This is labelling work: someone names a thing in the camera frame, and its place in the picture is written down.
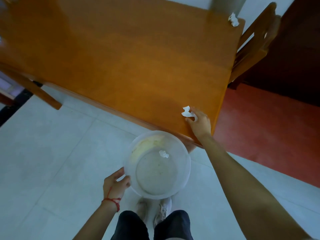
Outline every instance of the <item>chair backrest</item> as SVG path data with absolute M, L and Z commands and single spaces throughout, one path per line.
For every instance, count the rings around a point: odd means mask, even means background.
M 237 52 L 229 83 L 238 85 L 240 82 L 237 78 L 267 55 L 268 47 L 277 36 L 280 26 L 281 17 L 276 15 L 276 7 L 275 2 L 270 3 L 241 36 L 238 49 L 254 34 Z

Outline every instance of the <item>red floor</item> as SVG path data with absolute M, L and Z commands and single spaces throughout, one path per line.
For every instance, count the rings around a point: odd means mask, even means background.
M 214 137 L 228 152 L 320 188 L 320 107 L 241 84 Z

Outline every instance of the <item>hand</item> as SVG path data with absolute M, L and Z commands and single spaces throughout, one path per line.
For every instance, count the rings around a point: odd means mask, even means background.
M 191 111 L 198 117 L 197 121 L 192 121 L 191 119 L 186 118 L 186 121 L 190 125 L 194 135 L 199 141 L 201 138 L 211 136 L 211 124 L 208 116 L 194 107 L 191 107 Z
M 125 176 L 122 180 L 117 181 L 118 178 L 125 174 L 124 168 L 120 168 L 118 171 L 111 174 L 104 179 L 103 184 L 103 198 L 117 199 L 122 198 L 125 190 L 130 187 L 130 176 Z

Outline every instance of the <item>red string bracelet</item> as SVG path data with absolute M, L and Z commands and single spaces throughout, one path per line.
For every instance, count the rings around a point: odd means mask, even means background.
M 103 200 L 101 201 L 101 203 L 102 203 L 103 201 L 105 201 L 105 200 L 112 201 L 112 202 L 115 203 L 115 205 L 117 206 L 117 212 L 119 212 L 119 210 L 120 210 L 120 204 L 119 204 L 119 202 L 120 202 L 121 198 L 110 199 L 110 198 L 109 198 L 109 193 L 110 193 L 111 189 L 112 189 L 112 187 L 110 187 L 109 192 L 108 192 L 106 198 L 103 199 Z

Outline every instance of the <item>white tissue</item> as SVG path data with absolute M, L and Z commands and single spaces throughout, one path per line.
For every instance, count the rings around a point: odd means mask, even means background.
M 182 114 L 184 117 L 194 117 L 194 120 L 195 120 L 195 121 L 198 120 L 198 117 L 196 116 L 195 113 L 189 112 L 190 106 L 183 107 L 183 109 L 184 109 L 184 112 L 182 112 L 181 114 Z
M 160 154 L 161 157 L 169 158 L 169 154 L 166 153 L 166 151 L 159 151 L 159 154 Z
M 234 13 L 231 14 L 228 20 L 231 21 L 233 27 L 237 27 L 239 25 L 238 19 Z

